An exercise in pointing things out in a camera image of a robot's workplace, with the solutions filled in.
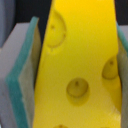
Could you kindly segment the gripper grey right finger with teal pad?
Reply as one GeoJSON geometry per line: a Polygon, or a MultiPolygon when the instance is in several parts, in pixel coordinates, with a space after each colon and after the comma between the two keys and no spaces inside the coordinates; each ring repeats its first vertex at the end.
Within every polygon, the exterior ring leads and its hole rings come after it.
{"type": "Polygon", "coordinates": [[[117,62],[122,85],[121,128],[128,128],[128,26],[117,26],[117,33],[117,62]]]}

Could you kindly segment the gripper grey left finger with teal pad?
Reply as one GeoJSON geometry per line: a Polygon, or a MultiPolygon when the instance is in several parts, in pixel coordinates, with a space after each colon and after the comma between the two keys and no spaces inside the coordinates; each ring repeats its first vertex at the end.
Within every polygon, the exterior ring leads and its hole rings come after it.
{"type": "Polygon", "coordinates": [[[32,128],[41,52],[37,17],[18,23],[0,52],[0,128],[32,128]]]}

